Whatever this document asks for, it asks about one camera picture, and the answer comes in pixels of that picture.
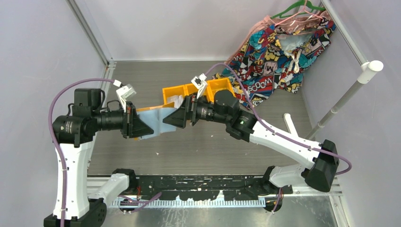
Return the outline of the yellow card holder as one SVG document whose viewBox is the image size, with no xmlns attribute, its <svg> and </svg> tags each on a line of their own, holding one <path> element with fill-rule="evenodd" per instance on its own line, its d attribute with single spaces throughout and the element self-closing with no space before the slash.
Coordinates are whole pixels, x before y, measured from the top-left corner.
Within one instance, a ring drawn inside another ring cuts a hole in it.
<svg viewBox="0 0 401 227">
<path fill-rule="evenodd" d="M 150 135 L 135 138 L 135 140 L 150 139 L 152 137 L 157 137 L 162 133 L 176 131 L 175 126 L 163 123 L 163 119 L 175 110 L 176 108 L 174 108 L 174 103 L 137 109 L 139 118 L 154 132 Z"/>
</svg>

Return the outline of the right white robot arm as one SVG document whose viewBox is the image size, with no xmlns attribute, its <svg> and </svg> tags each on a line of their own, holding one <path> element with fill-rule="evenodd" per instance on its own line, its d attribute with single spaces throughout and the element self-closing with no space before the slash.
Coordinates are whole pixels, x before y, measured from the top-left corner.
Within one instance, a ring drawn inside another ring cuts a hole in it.
<svg viewBox="0 0 401 227">
<path fill-rule="evenodd" d="M 239 101 L 228 90 L 218 91 L 212 102 L 205 96 L 186 96 L 181 106 L 165 117 L 163 123 L 183 129 L 187 122 L 195 125 L 198 120 L 223 123 L 231 137 L 263 145 L 297 162 L 292 166 L 268 167 L 260 185 L 264 194 L 275 194 L 280 188 L 302 183 L 320 192 L 331 190 L 339 165 L 333 142 L 306 140 L 278 129 L 242 110 Z"/>
</svg>

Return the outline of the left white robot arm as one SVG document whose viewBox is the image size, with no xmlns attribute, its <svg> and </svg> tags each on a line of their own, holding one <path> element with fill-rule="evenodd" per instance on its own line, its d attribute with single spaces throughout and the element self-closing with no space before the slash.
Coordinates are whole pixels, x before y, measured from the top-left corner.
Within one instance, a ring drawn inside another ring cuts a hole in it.
<svg viewBox="0 0 401 227">
<path fill-rule="evenodd" d="M 69 113 L 51 121 L 58 159 L 58 192 L 53 213 L 44 219 L 44 226 L 99 227 L 107 207 L 121 193 L 133 195 L 139 190 L 134 170 L 119 168 L 98 190 L 87 192 L 87 169 L 97 132 L 118 130 L 124 138 L 153 133 L 128 101 L 134 89 L 125 85 L 116 94 L 119 108 L 110 110 L 103 108 L 103 90 L 78 88 Z"/>
</svg>

